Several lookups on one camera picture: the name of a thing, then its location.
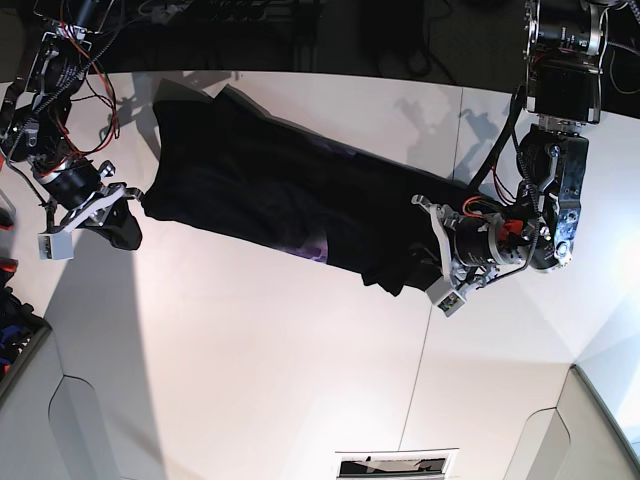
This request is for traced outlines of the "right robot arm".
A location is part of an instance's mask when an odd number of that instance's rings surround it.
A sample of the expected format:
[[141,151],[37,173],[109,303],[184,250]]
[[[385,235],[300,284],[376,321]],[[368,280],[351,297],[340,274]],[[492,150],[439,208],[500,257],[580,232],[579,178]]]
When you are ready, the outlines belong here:
[[[38,237],[41,257],[72,258],[78,229],[116,249],[138,249],[142,232],[128,203],[140,200],[142,192],[112,181],[116,169],[110,161],[95,166],[91,160],[120,133],[115,89],[100,59],[125,25],[125,3],[26,1],[16,13],[23,52],[1,103],[1,158],[12,171],[21,163],[30,167],[21,177],[46,212]],[[67,120],[90,73],[103,83],[98,99],[109,117],[98,144],[83,149],[72,141]]]

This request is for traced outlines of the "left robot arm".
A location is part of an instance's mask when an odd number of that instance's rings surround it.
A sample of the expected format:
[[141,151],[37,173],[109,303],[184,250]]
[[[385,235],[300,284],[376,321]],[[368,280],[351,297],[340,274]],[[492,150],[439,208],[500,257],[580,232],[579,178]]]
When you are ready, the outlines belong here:
[[597,1],[525,4],[526,72],[499,138],[468,185],[438,178],[411,202],[425,212],[437,247],[422,290],[447,309],[469,292],[527,268],[570,262],[581,215],[589,142],[601,116],[607,10]]

